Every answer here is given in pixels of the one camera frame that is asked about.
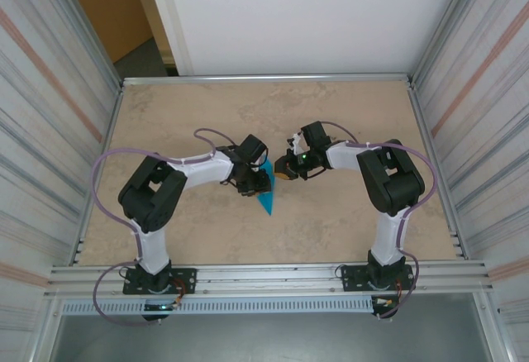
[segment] marble-patterned surface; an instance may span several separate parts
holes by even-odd
[[[173,157],[199,155],[193,138],[206,126],[236,142],[253,133],[283,155],[286,139],[315,120],[336,121],[360,141],[398,138],[424,152],[405,85],[371,83],[224,83],[126,87],[111,148],[136,147]],[[339,139],[337,129],[327,133]],[[212,139],[220,144],[218,136]],[[99,196],[122,214],[117,195],[143,157],[114,155],[105,164]],[[418,168],[431,186],[424,164]],[[365,260],[377,211],[360,173],[327,171],[303,182],[276,180],[274,214],[232,186],[210,183],[186,191],[169,223],[167,247],[176,264],[312,263]],[[454,259],[438,197],[410,219],[406,249],[419,259]],[[128,229],[94,208],[80,264],[114,264],[136,256]]]

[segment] orange stripe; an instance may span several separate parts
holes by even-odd
[[[519,274],[529,273],[529,257],[513,261],[512,263],[500,265],[488,272],[492,281],[509,279]]]
[[[39,286],[41,288],[48,286],[48,278],[2,262],[0,262],[0,277],[10,279],[12,281],[27,283],[29,285]]]
[[[518,33],[518,31],[522,28],[528,18],[529,2],[527,2],[526,5],[522,8],[522,10],[516,15],[516,17],[511,22],[507,30],[502,34],[502,36],[499,37],[498,42],[494,45],[487,58],[485,58],[485,61],[479,66],[474,75],[470,77],[463,89],[461,89],[461,91],[455,97],[454,101],[443,114],[439,122],[437,122],[436,125],[433,127],[433,129],[431,130],[433,137],[436,137],[441,127],[445,125],[446,120],[448,120],[454,110],[461,104],[461,102],[463,102],[463,99],[466,98],[470,90],[479,81],[481,76],[483,76],[484,72],[488,69],[488,67],[494,62],[496,58],[498,58],[499,54],[503,52],[505,47],[508,45],[509,42],[511,42],[512,38]]]
[[[102,134],[98,131],[97,127],[90,121],[90,119],[83,113],[81,108],[75,103],[72,97],[69,95],[66,88],[60,83],[60,81],[55,77],[55,74],[50,70],[50,68],[44,63],[44,60],[35,52],[29,42],[24,38],[22,33],[17,29],[15,24],[9,19],[9,16],[0,8],[0,24],[9,34],[9,36],[17,43],[20,49],[27,55],[27,57],[33,62],[35,67],[41,72],[45,79],[48,80],[48,83],[59,93],[59,95],[64,99],[66,104],[78,119],[88,128],[93,137],[96,138],[98,142],[102,141]]]

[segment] beige tabletop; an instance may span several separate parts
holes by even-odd
[[[274,162],[285,153],[286,139],[316,120],[338,122],[360,141],[397,138],[424,152],[402,82],[128,86],[111,148],[141,148],[175,158],[200,155],[207,145],[194,139],[193,131],[205,126],[236,142],[249,133],[258,136]],[[346,138],[340,130],[326,130],[334,138]],[[218,136],[212,139],[225,144]],[[142,160],[139,155],[114,155],[104,166],[98,195],[120,216],[117,195]],[[428,190],[431,175],[423,163],[416,165]],[[362,261],[373,244],[376,220],[362,177],[351,170],[327,171],[307,182],[276,179],[271,217],[256,198],[210,183],[182,194],[168,224],[167,249],[174,264]],[[413,213],[405,248],[421,260],[455,258],[437,196]],[[130,231],[94,208],[80,264],[134,257]]]

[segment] white wall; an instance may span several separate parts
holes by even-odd
[[[156,0],[182,75],[408,72],[450,0]]]

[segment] black mounting plate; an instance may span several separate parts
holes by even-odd
[[[400,272],[395,279],[395,282],[391,283],[387,288],[376,288],[369,281],[369,275],[367,265],[342,265],[341,269],[341,284],[344,288],[344,292],[366,292],[372,290],[381,291],[396,291],[397,279],[400,280],[403,290],[410,290],[413,282],[413,271],[412,266],[406,264],[404,270]]]
[[[123,294],[180,294],[180,291],[169,281],[168,287],[161,293],[152,293],[147,288],[138,288],[137,281],[138,269],[129,268],[125,274],[125,281],[123,284]],[[178,278],[185,284],[185,293],[195,293],[195,286],[197,284],[197,269],[181,269],[173,267],[170,269],[170,276]]]

